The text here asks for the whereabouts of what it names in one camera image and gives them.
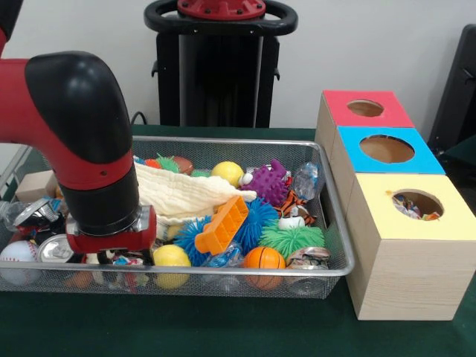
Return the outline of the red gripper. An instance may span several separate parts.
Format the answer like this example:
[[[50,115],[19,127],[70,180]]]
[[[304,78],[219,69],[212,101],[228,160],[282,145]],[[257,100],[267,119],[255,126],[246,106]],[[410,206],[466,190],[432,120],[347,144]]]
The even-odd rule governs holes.
[[[152,205],[140,205],[139,208],[138,218],[126,230],[105,236],[84,234],[69,214],[65,232],[71,250],[78,254],[97,253],[97,260],[101,265],[112,263],[106,251],[142,251],[144,265],[155,265],[152,246],[157,236],[157,216]]]

